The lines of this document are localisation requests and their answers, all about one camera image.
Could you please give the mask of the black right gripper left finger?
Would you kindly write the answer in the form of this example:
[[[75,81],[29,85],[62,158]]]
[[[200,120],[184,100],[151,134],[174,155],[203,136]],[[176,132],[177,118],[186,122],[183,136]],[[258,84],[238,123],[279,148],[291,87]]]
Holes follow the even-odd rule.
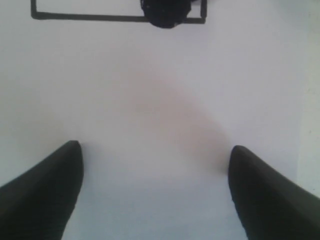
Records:
[[[70,140],[0,188],[2,240],[60,240],[83,184],[83,154]]]

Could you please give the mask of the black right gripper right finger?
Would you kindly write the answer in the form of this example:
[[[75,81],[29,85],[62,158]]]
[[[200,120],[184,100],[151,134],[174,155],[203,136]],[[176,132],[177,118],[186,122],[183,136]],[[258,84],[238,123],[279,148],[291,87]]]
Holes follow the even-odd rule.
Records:
[[[320,199],[244,146],[231,151],[228,185],[249,240],[320,238]]]

